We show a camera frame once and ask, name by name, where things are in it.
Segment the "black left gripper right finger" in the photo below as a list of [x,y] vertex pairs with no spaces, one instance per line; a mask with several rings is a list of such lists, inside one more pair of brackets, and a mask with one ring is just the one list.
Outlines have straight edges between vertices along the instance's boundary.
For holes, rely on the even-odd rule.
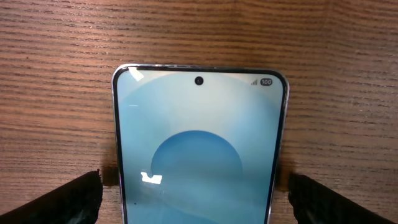
[[306,175],[289,175],[288,199],[298,224],[394,224]]

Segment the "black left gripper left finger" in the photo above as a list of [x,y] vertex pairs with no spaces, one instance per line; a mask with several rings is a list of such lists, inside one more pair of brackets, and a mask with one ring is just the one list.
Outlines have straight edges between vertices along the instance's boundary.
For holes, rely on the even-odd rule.
[[1,224],[94,224],[103,199],[99,170],[1,215]]

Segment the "blue screen Galaxy smartphone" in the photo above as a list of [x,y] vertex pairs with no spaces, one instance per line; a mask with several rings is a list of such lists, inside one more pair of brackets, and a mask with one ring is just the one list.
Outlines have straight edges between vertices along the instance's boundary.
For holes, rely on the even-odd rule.
[[124,223],[269,222],[283,74],[130,63],[112,95]]

